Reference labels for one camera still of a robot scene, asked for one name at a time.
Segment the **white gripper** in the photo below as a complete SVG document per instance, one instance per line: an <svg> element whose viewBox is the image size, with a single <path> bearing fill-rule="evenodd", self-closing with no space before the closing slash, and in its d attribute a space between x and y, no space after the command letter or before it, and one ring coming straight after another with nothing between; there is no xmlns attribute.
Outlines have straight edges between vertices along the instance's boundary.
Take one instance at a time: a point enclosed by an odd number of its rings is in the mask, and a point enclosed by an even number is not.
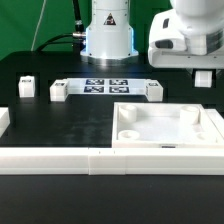
<svg viewBox="0 0 224 224"><path fill-rule="evenodd" d="M224 8L176 8L157 14L148 59L157 68L224 69Z"/></svg>

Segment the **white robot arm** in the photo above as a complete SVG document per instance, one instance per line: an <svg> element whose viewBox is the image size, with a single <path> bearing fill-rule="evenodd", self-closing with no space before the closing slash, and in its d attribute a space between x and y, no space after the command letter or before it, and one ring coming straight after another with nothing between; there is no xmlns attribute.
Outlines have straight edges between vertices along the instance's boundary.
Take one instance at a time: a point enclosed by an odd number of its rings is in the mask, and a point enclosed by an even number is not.
<svg viewBox="0 0 224 224"><path fill-rule="evenodd" d="M148 60L156 68L224 69L224 0L169 0L154 16ZM81 56L106 64L138 55L129 25L130 0L92 0Z"/></svg>

